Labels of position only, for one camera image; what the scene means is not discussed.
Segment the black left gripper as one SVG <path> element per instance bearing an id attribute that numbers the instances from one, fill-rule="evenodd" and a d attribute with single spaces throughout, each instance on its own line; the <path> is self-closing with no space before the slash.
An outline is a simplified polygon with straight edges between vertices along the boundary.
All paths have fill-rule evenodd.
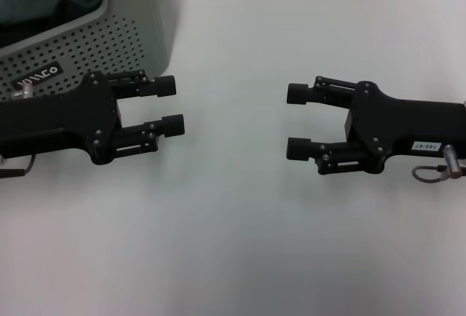
<path id="1" fill-rule="evenodd" d="M 9 159 L 79 149 L 94 164 L 105 165 L 115 157 L 155 152 L 161 135 L 185 133 L 183 114 L 114 130 L 121 126 L 117 99 L 175 94 L 174 76 L 92 72 L 69 92 L 2 103 L 1 155 Z"/>

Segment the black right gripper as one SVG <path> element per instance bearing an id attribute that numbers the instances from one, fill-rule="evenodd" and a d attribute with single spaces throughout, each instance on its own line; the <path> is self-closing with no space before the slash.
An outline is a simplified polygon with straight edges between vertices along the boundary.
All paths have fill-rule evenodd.
<path id="1" fill-rule="evenodd" d="M 287 104 L 320 103 L 349 110 L 347 140 L 317 143 L 289 138 L 286 158 L 313 159 L 320 175 L 365 171 L 380 174 L 394 156 L 437 157 L 453 146 L 465 158 L 465 105 L 403 100 L 384 94 L 373 82 L 346 82 L 317 76 L 315 83 L 290 83 Z"/>

